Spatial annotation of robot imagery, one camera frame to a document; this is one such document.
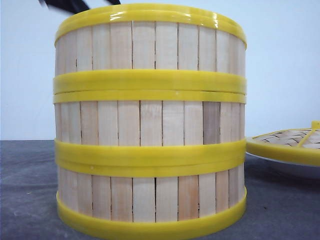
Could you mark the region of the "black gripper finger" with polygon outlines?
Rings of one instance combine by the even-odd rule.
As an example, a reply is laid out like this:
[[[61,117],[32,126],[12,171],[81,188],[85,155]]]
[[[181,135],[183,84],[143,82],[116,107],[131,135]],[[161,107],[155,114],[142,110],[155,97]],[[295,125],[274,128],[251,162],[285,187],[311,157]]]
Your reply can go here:
[[[41,5],[54,7],[66,12],[84,12],[90,10],[89,6],[83,0],[39,0]]]

